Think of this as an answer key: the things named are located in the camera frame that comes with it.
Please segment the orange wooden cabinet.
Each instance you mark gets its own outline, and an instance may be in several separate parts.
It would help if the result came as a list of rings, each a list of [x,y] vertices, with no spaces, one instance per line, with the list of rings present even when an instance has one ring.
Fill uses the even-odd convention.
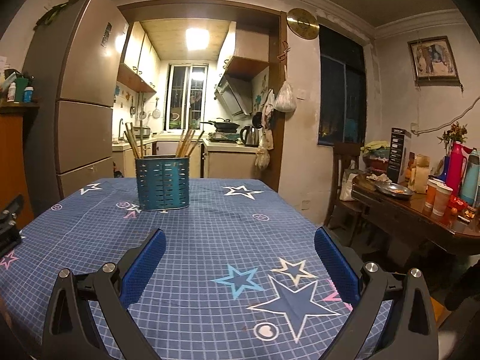
[[[19,194],[23,196],[18,229],[34,219],[24,170],[24,138],[37,113],[38,106],[32,103],[5,102],[1,105],[1,209]]]

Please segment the dark wooden side table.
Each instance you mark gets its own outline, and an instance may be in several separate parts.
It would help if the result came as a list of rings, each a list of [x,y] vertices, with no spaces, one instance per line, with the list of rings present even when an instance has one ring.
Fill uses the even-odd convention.
[[[479,254],[479,226],[445,215],[441,219],[424,211],[425,196],[409,199],[380,193],[363,175],[354,178],[352,197],[364,205],[363,219],[391,237],[387,256],[399,267],[407,267],[413,254],[435,246],[447,254],[466,257]]]

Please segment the green container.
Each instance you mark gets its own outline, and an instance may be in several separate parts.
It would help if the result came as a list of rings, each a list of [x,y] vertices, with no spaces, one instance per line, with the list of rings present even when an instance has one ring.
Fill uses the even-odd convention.
[[[24,77],[17,77],[15,80],[15,84],[16,84],[15,102],[23,102],[24,91],[29,86],[29,79]]]

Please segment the toaster oven on counter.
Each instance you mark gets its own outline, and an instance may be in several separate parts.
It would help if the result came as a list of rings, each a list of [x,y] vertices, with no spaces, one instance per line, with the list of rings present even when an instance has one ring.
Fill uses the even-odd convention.
[[[135,136],[136,139],[140,139],[141,137],[143,139],[148,139],[151,135],[151,128],[148,126],[133,126],[132,128],[133,135]]]

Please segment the blue grid star tablecloth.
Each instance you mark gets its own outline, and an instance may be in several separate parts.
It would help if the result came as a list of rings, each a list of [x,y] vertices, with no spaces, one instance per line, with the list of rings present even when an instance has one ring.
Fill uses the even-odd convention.
[[[190,204],[144,211],[132,178],[102,179],[26,226],[1,260],[1,298],[41,342],[63,268],[96,272],[161,229],[166,251],[129,312],[162,359],[318,359],[352,311],[316,226],[258,180],[197,179]]]

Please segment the red thermos flask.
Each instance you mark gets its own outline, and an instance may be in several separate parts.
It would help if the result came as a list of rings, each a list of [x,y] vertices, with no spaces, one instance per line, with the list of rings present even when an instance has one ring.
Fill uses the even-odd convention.
[[[462,145],[458,141],[453,143],[453,147],[449,156],[446,185],[452,189],[451,194],[455,197],[459,196],[461,182],[465,174],[466,164],[468,161],[465,154],[470,155],[472,151],[472,148]]]

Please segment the grey three-door refrigerator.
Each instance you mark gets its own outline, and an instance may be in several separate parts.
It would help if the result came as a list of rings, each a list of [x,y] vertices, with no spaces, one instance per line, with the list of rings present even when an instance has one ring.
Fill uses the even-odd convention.
[[[114,175],[112,111],[127,29],[112,0],[68,0],[35,28],[23,66],[38,105],[24,145],[35,215]]]

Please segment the dark wooden chair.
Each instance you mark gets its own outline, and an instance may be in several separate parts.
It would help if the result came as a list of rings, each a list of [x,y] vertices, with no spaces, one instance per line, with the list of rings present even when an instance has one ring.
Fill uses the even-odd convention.
[[[363,204],[352,197],[353,179],[360,174],[360,144],[336,142],[333,146],[333,174],[330,187],[329,205],[324,225],[330,229],[343,228],[349,231],[348,246],[352,245],[356,230],[361,224]],[[350,221],[330,225],[335,209],[340,209]]]

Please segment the gas stove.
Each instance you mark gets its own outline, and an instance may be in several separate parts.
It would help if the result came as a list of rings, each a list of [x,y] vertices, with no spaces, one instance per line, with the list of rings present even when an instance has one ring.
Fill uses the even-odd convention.
[[[236,143],[239,139],[239,133],[208,133],[208,140],[212,142]]]

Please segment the black wok on stove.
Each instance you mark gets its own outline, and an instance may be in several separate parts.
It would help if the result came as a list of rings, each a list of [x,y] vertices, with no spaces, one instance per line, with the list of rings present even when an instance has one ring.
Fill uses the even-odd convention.
[[[219,133],[236,133],[236,131],[240,127],[239,124],[236,124],[226,119],[222,121],[216,121],[216,120],[202,121],[202,124],[214,126],[216,131]]]

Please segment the electric kettle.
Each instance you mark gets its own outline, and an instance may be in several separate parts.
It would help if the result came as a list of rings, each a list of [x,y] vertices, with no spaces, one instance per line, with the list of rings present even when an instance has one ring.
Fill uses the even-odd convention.
[[[240,131],[240,140],[244,146],[258,147],[260,144],[260,131],[255,126],[245,126]]]

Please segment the white hanging plastic bag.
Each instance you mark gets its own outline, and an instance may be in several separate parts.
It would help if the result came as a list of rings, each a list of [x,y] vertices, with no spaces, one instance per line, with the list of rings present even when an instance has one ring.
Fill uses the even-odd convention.
[[[283,113],[291,113],[296,110],[296,101],[291,84],[285,80],[278,92],[278,95],[273,103],[273,108],[276,111]]]

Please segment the range hood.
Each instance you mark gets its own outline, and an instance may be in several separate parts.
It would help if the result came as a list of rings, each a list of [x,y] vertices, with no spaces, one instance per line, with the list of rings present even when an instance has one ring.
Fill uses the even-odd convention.
[[[252,113],[252,85],[224,74],[215,89],[215,97],[231,116],[249,116]]]

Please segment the framed elephant picture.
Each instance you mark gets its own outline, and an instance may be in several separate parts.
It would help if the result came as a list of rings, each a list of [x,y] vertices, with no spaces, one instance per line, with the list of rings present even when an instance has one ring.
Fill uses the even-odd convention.
[[[419,38],[408,42],[417,86],[463,88],[447,36]]]

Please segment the round gold wall clock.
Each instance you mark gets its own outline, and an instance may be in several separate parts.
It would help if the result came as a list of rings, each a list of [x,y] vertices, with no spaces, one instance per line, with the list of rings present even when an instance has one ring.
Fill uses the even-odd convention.
[[[289,29],[305,40],[315,39],[320,31],[318,20],[309,11],[302,8],[290,9],[286,14]]]

